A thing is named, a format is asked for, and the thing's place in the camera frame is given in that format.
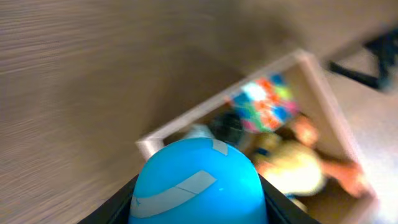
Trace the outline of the yellow plush bunny toy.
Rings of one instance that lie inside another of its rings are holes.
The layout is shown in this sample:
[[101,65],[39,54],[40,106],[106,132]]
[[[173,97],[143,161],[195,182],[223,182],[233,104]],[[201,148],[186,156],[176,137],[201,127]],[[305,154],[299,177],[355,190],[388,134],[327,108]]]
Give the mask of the yellow plush bunny toy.
[[310,196],[337,181],[352,197],[369,190],[361,166],[325,159],[316,151],[319,132],[312,120],[298,115],[275,132],[261,134],[251,159],[257,173],[284,195]]

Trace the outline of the white cardboard box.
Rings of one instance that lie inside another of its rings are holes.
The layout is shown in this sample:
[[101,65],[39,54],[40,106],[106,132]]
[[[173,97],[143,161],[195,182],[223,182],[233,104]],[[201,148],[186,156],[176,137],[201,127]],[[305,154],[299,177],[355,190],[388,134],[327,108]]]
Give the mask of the white cardboard box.
[[[314,119],[320,128],[317,152],[326,159],[355,161],[363,164],[362,154],[350,126],[338,104],[322,68],[315,56],[304,50],[261,67],[249,76],[228,86],[211,98],[194,106],[153,132],[140,138],[136,144],[144,159],[149,159],[166,144],[182,137],[183,132],[196,121],[208,121],[217,112],[227,108],[228,95],[256,78],[281,72],[292,87],[299,109]],[[318,195],[304,199],[308,214],[320,223],[364,223],[378,206],[379,200],[371,189],[361,198],[344,193],[336,183],[330,182]]]

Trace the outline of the blue ball toy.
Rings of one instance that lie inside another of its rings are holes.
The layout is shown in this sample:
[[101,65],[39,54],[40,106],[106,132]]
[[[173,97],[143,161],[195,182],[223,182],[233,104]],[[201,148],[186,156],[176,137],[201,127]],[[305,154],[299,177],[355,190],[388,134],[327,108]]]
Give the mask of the blue ball toy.
[[223,141],[184,139],[156,152],[138,175],[129,223],[265,224],[252,162]]

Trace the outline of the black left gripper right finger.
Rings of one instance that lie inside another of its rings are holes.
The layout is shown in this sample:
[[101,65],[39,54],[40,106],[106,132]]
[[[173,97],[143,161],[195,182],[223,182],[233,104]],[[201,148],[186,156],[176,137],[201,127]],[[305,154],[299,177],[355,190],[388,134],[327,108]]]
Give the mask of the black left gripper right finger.
[[264,192],[268,224],[320,224],[280,193],[265,178],[261,175],[259,178]]

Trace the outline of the colourful puzzle cube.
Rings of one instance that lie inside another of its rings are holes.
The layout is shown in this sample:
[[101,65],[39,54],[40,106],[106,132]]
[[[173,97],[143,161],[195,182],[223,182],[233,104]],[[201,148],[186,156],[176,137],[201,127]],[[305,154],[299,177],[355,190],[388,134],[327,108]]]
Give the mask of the colourful puzzle cube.
[[232,95],[231,106],[251,133],[273,132],[298,113],[293,94],[281,74],[257,78]]

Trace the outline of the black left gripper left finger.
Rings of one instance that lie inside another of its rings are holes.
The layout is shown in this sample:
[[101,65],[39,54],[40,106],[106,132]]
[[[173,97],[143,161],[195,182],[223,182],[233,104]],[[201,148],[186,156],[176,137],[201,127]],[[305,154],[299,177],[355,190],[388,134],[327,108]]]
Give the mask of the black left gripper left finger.
[[128,224],[132,195],[139,175],[78,224]]

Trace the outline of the black round cap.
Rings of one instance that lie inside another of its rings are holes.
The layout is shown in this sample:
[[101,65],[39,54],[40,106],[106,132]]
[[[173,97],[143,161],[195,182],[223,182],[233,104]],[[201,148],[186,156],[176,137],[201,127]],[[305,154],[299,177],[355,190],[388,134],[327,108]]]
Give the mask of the black round cap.
[[220,141],[236,147],[244,134],[240,116],[233,110],[215,116],[208,124],[212,135]]

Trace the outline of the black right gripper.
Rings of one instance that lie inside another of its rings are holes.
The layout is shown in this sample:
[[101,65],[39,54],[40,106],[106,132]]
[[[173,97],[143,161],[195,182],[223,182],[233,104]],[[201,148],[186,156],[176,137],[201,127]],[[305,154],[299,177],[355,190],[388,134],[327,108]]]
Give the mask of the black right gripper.
[[[370,63],[374,65],[374,73],[368,74],[352,70],[337,63],[359,50],[370,54]],[[391,68],[397,66],[397,28],[390,27],[378,34],[372,34],[360,43],[360,47],[346,47],[339,55],[328,61],[328,70],[343,77],[354,80],[376,91],[383,91],[392,84]]]

